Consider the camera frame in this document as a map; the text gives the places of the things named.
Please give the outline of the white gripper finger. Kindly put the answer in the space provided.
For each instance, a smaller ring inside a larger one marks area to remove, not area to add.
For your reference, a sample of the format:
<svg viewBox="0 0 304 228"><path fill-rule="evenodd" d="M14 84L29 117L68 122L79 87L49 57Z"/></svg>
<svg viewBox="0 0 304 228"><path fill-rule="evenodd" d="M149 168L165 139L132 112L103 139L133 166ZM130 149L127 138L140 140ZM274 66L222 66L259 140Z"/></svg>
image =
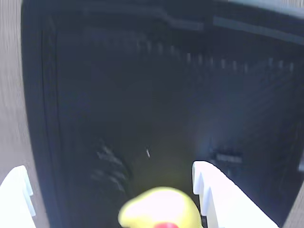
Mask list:
<svg viewBox="0 0 304 228"><path fill-rule="evenodd" d="M0 227L34 228L33 190L25 166L13 168L0 185Z"/></svg>
<svg viewBox="0 0 304 228"><path fill-rule="evenodd" d="M270 219L220 169L206 161L192 164L193 194L208 228L276 228Z"/></svg>

